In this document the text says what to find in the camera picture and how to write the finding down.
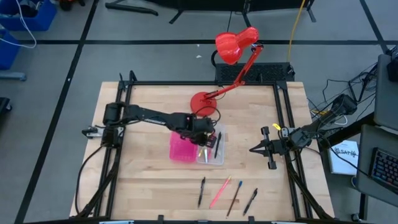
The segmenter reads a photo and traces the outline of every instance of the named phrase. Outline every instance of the clear plastic container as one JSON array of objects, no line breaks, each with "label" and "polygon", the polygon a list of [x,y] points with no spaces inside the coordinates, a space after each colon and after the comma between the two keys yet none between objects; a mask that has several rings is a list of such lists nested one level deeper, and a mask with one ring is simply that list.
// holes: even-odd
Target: clear plastic container
[{"label": "clear plastic container", "polygon": [[170,136],[170,154],[173,161],[192,163],[196,161],[198,146],[189,139],[181,139],[178,133],[172,132]]},{"label": "clear plastic container", "polygon": [[[218,134],[221,132],[220,143],[218,144],[217,156],[215,157],[217,141],[213,148],[199,147],[197,150],[197,162],[200,164],[208,164],[208,165],[223,165],[224,164],[224,146],[225,146],[225,126],[218,123],[215,126],[214,135],[218,137]],[[205,150],[207,149],[207,162],[205,158]]]}]

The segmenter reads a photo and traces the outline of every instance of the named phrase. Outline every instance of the pink container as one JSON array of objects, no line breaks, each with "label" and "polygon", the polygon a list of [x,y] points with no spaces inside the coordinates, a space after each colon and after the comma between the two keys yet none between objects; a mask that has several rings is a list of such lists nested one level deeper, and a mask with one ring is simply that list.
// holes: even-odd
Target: pink container
[{"label": "pink container", "polygon": [[170,159],[186,163],[195,162],[198,146],[192,144],[189,139],[181,139],[180,135],[172,132],[170,137]]}]

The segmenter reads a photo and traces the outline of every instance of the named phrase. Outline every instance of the gray floor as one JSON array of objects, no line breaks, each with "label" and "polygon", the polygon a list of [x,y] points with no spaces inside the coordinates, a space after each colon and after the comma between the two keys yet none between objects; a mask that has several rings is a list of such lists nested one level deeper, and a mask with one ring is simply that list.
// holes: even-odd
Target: gray floor
[{"label": "gray floor", "polygon": [[[397,2],[366,2],[383,38],[398,40],[393,18]],[[76,4],[71,12],[59,11],[49,31],[34,35],[39,40],[79,40],[91,3],[88,0],[86,7]],[[168,21],[176,10],[140,1],[134,4],[149,6],[160,15],[112,11],[100,1],[87,39],[214,39],[216,34],[227,30],[228,12],[184,12],[170,25]],[[377,40],[358,0],[316,0],[313,13],[318,22],[312,23],[304,12],[295,39]],[[297,10],[253,12],[249,13],[249,19],[259,29],[261,39],[288,40],[296,15]],[[243,28],[242,16],[233,13],[229,30],[239,32]],[[29,39],[25,32],[13,34],[19,39]],[[101,82],[116,81],[119,72],[127,76],[131,69],[140,80],[212,80],[215,71],[210,55],[214,49],[212,44],[85,45],[25,221],[68,217],[86,145],[80,131],[91,123]],[[284,62],[287,49],[287,45],[266,45],[258,62]],[[26,72],[27,81],[0,81],[0,96],[11,98],[14,105],[0,129],[1,223],[12,223],[16,217],[75,51],[76,45],[22,49],[11,70]],[[304,82],[307,96],[318,104],[323,101],[320,93],[327,78],[350,80],[376,62],[381,53],[379,45],[294,45],[291,63],[296,80]],[[246,52],[242,61],[248,57]],[[345,83],[330,83],[326,97],[346,87]],[[349,124],[370,101],[360,104],[358,112],[348,117]],[[363,115],[372,110],[370,106]],[[336,216],[349,220],[349,215],[358,211],[359,193],[351,188],[349,177],[329,174],[327,161],[325,173]],[[368,220],[391,223],[398,220],[398,209],[372,198]]]}]

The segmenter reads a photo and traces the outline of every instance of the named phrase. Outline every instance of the white wire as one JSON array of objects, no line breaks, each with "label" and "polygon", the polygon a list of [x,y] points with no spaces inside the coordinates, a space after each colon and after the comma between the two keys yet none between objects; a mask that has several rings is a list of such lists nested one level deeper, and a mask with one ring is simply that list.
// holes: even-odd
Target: white wire
[{"label": "white wire", "polygon": [[337,123],[337,122],[335,122],[335,124],[337,124],[337,125],[346,125],[346,124],[348,124],[348,119],[347,119],[347,117],[344,115],[343,118],[346,120],[346,122],[344,122],[344,123]]},{"label": "white wire", "polygon": [[19,9],[19,16],[20,16],[20,17],[19,17],[19,20],[21,21],[21,23],[22,23],[22,25],[25,27],[25,29],[28,31],[28,33],[30,34],[30,36],[32,37],[32,39],[33,39],[33,41],[34,41],[35,43],[34,43],[33,46],[26,46],[26,45],[22,45],[22,44],[15,44],[15,43],[6,41],[6,40],[4,40],[4,39],[2,39],[2,38],[0,38],[0,40],[1,40],[1,41],[4,41],[5,43],[14,45],[14,46],[20,46],[20,47],[25,47],[25,48],[28,48],[28,49],[33,49],[33,48],[35,48],[36,45],[37,45],[36,39],[35,39],[35,37],[33,36],[33,34],[31,33],[31,31],[29,30],[29,28],[27,27],[27,25],[26,25],[26,23],[25,23],[24,17],[22,16],[22,9],[21,9],[21,5],[19,4],[19,1],[16,0],[16,2],[17,2],[17,5],[18,5],[18,9]]}]

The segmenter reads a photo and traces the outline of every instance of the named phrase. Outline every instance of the paper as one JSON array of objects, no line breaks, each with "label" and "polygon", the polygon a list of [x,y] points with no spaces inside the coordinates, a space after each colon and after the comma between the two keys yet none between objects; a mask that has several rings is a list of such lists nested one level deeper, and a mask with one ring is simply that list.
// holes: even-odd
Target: paper
[{"label": "paper", "polygon": [[[358,145],[355,141],[343,141],[332,147],[332,149],[342,158],[358,166]],[[329,149],[330,170],[332,174],[356,175],[356,169],[347,162],[341,160]]]}]

